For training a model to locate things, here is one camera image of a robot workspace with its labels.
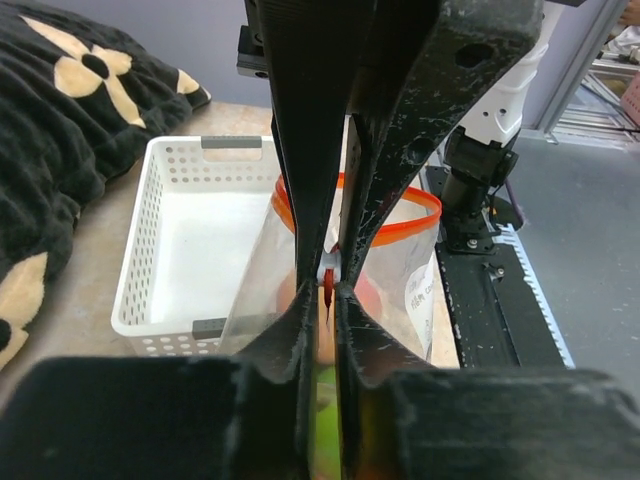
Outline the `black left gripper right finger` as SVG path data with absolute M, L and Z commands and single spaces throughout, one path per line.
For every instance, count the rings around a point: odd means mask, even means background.
M 609 375 L 438 369 L 335 289 L 346 479 L 635 479 L 639 408 Z

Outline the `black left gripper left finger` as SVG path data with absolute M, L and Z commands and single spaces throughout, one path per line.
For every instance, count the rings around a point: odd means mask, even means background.
M 5 479 L 307 479 L 312 311 L 233 356 L 58 357 L 1 416 Z

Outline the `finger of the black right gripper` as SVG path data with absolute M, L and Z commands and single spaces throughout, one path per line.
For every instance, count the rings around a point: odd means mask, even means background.
M 399 85 L 378 90 L 353 115 L 358 157 L 345 165 L 339 244 L 342 279 L 354 284 L 373 238 L 429 155 L 481 96 L 539 38 L 540 1 L 436 1 L 429 22 L 410 10 L 406 33 L 422 33 L 416 51 L 403 45 Z
M 373 1 L 257 4 L 299 283 L 314 279 L 319 267 L 344 118 L 375 10 Z

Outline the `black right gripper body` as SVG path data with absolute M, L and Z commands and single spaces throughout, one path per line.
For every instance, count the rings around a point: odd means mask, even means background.
M 244 7 L 246 22 L 240 27 L 236 68 L 240 75 L 268 80 L 258 2 L 245 0 Z

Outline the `green striped toy melon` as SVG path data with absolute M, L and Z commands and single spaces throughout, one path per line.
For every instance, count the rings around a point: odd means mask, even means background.
M 341 457 L 336 374 L 333 367 L 317 377 L 313 479 L 340 479 Z

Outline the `orange peach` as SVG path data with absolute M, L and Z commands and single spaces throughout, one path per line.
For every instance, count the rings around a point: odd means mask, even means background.
M 296 273 L 290 270 L 281 281 L 276 293 L 276 312 L 284 313 L 293 310 L 298 316 L 315 311 L 317 313 L 318 348 L 317 361 L 323 366 L 335 364 L 335 313 L 332 302 L 334 293 L 329 291 L 330 299 L 326 301 L 325 288 L 316 285 L 317 308 L 309 308 L 309 301 L 297 300 Z

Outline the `clear zip bag orange zipper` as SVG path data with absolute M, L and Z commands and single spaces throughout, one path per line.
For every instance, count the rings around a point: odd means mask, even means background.
M 431 355 L 440 215 L 435 196 L 408 188 L 375 235 L 360 273 L 381 298 L 380 318 L 372 319 L 423 359 Z M 285 275 L 295 271 L 294 240 L 292 210 L 279 179 L 224 326 L 221 353 L 239 352 L 282 314 L 276 312 L 276 293 Z

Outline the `white perforated plastic basket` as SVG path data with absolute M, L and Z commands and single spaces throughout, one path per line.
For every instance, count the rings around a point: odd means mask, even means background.
M 215 352 L 262 240 L 276 278 L 293 267 L 293 236 L 263 229 L 280 175 L 269 136 L 164 136 L 150 141 L 111 326 L 140 357 Z

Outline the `red apple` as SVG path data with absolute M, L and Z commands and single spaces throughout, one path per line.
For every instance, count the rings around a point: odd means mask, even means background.
M 356 282 L 354 291 L 364 311 L 371 318 L 378 320 L 382 312 L 381 298 L 378 290 L 366 274 L 361 274 Z

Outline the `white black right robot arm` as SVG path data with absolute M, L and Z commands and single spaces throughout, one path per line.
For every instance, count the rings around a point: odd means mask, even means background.
M 509 144 L 560 7 L 545 1 L 249 1 L 241 69 L 266 78 L 310 283 L 339 175 L 343 276 L 447 136 Z

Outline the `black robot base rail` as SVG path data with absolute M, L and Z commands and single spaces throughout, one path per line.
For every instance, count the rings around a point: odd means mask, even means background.
M 436 258 L 457 356 L 464 368 L 566 367 L 514 249 L 496 245 L 498 225 L 523 225 L 517 209 L 491 196 L 481 215 L 460 226 L 444 213 Z

